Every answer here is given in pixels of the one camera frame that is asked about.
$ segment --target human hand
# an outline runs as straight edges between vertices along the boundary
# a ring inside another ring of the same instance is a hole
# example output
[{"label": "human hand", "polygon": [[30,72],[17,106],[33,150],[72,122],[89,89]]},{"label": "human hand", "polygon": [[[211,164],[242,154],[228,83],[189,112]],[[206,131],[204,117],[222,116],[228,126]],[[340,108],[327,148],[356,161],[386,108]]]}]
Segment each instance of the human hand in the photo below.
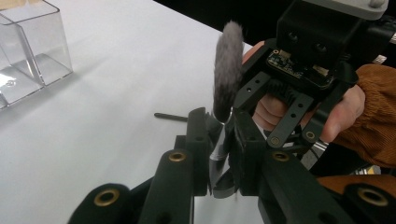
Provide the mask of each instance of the human hand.
[{"label": "human hand", "polygon": [[[260,42],[250,49],[245,54],[243,63],[263,44]],[[359,86],[355,85],[349,89],[342,101],[330,113],[320,139],[324,142],[332,142],[341,131],[351,127],[363,113],[364,102],[365,94]],[[253,120],[264,130],[272,131],[287,111],[288,106],[285,103],[271,94],[265,94],[257,104]],[[311,119],[314,112],[305,114],[301,122],[303,126]]]}]

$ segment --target white tabletop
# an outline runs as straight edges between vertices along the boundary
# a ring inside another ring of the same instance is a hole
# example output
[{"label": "white tabletop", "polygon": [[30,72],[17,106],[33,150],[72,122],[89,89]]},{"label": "white tabletop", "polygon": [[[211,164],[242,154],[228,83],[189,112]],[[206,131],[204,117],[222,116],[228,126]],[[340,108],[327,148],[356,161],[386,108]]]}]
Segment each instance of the white tabletop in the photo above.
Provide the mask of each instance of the white tabletop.
[{"label": "white tabletop", "polygon": [[[186,123],[212,107],[220,32],[149,0],[49,0],[74,73],[0,111],[0,223],[67,223],[105,183],[152,177]],[[195,223],[262,223],[257,198],[196,198]]]}]

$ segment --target furry microphone windscreen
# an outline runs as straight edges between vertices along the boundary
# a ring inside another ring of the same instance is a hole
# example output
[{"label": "furry microphone windscreen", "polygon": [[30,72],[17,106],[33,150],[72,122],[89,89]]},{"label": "furry microphone windscreen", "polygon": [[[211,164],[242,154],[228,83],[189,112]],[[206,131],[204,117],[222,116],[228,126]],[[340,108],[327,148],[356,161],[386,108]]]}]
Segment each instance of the furry microphone windscreen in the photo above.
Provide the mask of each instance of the furry microphone windscreen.
[{"label": "furry microphone windscreen", "polygon": [[218,121],[230,117],[235,95],[242,79],[243,35],[239,24],[230,21],[216,47],[213,113]]}]

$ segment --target fluffy gray object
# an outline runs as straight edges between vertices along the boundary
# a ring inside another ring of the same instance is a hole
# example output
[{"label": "fluffy gray object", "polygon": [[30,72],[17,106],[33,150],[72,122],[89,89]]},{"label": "fluffy gray object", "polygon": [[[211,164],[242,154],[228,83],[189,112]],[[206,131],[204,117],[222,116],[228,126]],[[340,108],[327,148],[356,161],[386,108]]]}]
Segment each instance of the fluffy gray object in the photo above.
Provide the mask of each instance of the fluffy gray object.
[{"label": "fluffy gray object", "polygon": [[242,28],[228,22],[216,47],[213,113],[217,120],[226,122],[230,117],[235,95],[242,79],[244,43]]}]

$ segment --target transparent acrylic box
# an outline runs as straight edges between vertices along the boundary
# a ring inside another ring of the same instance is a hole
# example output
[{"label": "transparent acrylic box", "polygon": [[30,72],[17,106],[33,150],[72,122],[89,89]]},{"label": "transparent acrylic box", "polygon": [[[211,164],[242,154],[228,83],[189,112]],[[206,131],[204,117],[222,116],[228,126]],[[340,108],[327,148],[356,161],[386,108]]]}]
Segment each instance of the transparent acrylic box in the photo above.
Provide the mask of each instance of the transparent acrylic box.
[{"label": "transparent acrylic box", "polygon": [[60,10],[42,0],[0,0],[0,108],[72,72]]}]

